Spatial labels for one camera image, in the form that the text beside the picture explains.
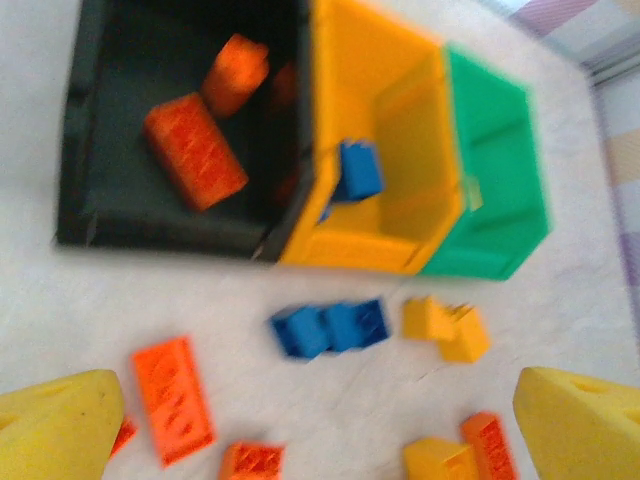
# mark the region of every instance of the yellow lego brick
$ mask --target yellow lego brick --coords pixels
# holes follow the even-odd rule
[[[491,347],[480,312],[467,306],[452,310],[455,316],[456,336],[453,340],[440,340],[440,354],[447,362],[474,363]]]
[[[542,480],[640,478],[640,389],[525,368],[513,409]]]
[[[456,330],[446,308],[433,297],[404,304],[403,335],[412,340],[453,340]]]
[[[118,378],[108,370],[0,395],[0,478],[99,480],[123,408]]]
[[[404,448],[409,480],[477,480],[470,445],[429,437]]]

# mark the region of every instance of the white floor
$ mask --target white floor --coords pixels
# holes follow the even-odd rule
[[[239,438],[285,442],[285,479],[403,478],[401,447],[457,438],[467,415],[505,418],[520,370],[545,365],[640,385],[610,191],[585,75],[472,0],[379,0],[532,85],[554,232],[506,283],[285,270],[202,256],[53,245],[59,120],[77,0],[0,0],[0,392],[91,368],[120,377],[141,433],[104,478],[211,479]],[[473,366],[405,342],[411,295],[479,305],[494,340]],[[383,296],[396,335],[359,353],[285,360],[280,308]],[[192,336],[219,442],[161,473],[129,355]]]

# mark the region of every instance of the yellow bin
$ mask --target yellow bin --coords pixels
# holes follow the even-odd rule
[[[316,181],[281,261],[415,274],[464,202],[442,43],[351,0],[313,3]],[[376,144],[386,188],[319,224],[345,139]]]

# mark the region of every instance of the plastic bin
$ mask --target plastic bin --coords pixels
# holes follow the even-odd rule
[[[84,0],[64,118],[59,243],[276,261],[314,182],[303,8],[297,0]],[[249,184],[201,214],[149,151],[143,120],[153,106],[198,91],[234,33],[268,46],[270,76],[218,121]],[[297,104],[274,112],[284,66],[297,73]],[[281,206],[274,192],[287,178],[298,181]]]
[[[528,94],[447,51],[467,208],[422,273],[504,280],[550,230]]]
[[[441,43],[351,0],[311,15],[316,183],[282,261],[418,273],[464,201]],[[375,142],[386,188],[319,224],[347,138]]]

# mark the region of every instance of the green plastic container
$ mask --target green plastic container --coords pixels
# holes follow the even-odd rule
[[[467,206],[421,274],[505,280],[550,230],[528,94],[447,50]]]

